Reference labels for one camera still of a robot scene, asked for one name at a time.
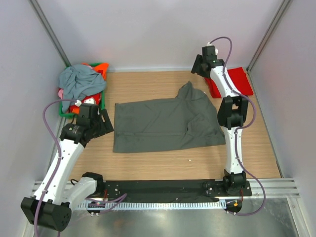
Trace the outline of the dark grey t shirt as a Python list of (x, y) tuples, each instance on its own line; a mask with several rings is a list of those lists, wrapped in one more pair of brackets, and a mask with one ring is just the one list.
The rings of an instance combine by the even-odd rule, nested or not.
[(217, 110), (187, 82), (174, 98), (115, 105), (115, 153), (183, 150), (225, 144)]

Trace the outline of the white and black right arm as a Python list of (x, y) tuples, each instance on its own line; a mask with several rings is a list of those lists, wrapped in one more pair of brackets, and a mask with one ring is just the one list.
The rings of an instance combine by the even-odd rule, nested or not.
[(241, 96), (225, 67), (225, 62), (217, 58), (217, 48), (208, 43), (202, 48), (193, 64), (191, 73), (212, 79), (216, 84), (222, 102), (217, 119), (223, 128), (226, 142), (227, 162), (224, 169), (223, 191), (237, 196), (246, 187), (246, 172), (242, 167), (242, 127), (246, 121), (248, 100)]

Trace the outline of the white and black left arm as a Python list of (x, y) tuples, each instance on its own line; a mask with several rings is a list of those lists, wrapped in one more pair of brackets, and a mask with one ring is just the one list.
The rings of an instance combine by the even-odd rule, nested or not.
[(84, 103), (75, 123), (62, 128), (57, 153), (39, 188), (24, 197), (21, 209), (30, 224), (62, 232), (70, 222), (72, 210), (85, 198), (100, 197), (105, 191), (101, 174), (86, 172), (69, 190), (65, 190), (77, 159), (90, 140), (113, 132), (106, 109)]

